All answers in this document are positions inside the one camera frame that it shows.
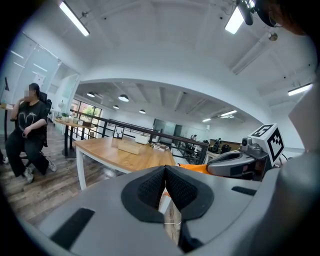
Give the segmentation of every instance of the white wall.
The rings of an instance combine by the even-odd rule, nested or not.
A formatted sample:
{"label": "white wall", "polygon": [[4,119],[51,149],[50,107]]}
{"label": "white wall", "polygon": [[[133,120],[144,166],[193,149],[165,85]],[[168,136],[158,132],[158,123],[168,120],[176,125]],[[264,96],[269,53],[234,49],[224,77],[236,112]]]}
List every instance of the white wall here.
{"label": "white wall", "polygon": [[117,110],[110,115],[110,119],[124,123],[129,123],[135,126],[152,129],[155,118],[141,113],[132,113]]}
{"label": "white wall", "polygon": [[226,102],[261,122],[270,122],[269,107],[255,90],[245,90],[245,82],[226,66],[216,59],[174,45],[130,45],[109,55],[102,52],[97,66],[81,77],[86,83],[117,79],[154,81],[186,88]]}
{"label": "white wall", "polygon": [[242,139],[262,125],[261,122],[248,120],[241,123],[238,120],[218,118],[210,124],[210,139],[221,138],[223,141],[241,143]]}

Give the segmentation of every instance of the person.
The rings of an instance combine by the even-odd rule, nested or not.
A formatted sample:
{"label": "person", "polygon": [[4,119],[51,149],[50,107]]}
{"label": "person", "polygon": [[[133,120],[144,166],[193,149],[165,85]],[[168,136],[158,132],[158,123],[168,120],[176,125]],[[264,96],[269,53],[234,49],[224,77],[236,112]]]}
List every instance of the person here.
{"label": "person", "polygon": [[47,156],[41,153],[45,142],[48,110],[39,100],[40,88],[31,83],[24,92],[24,98],[17,101],[11,111],[11,119],[16,120],[15,130],[5,143],[5,150],[16,177],[24,176],[28,183],[34,179],[32,169],[25,167],[20,153],[25,151],[28,160],[44,175],[48,167],[55,172],[57,167]]}

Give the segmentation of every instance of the window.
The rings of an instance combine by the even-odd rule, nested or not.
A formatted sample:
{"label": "window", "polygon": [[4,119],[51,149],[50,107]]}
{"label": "window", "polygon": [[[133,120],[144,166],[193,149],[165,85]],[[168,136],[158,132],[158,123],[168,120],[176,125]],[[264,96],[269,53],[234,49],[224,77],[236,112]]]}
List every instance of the window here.
{"label": "window", "polygon": [[[72,103],[71,103],[71,109],[74,111],[79,111],[81,113],[90,115],[90,116],[95,116],[95,117],[100,117],[102,109],[99,107],[95,107],[93,105],[90,105],[88,103],[73,99]],[[99,124],[99,120],[96,118],[92,118],[83,114],[75,114],[75,117],[79,118],[80,120],[84,121],[84,122],[88,122],[91,123],[93,125],[95,125],[93,128],[84,129],[84,138],[85,139],[93,139],[97,138],[97,125]],[[77,136],[81,136],[82,134],[82,128],[77,128],[74,129],[74,133]]]}

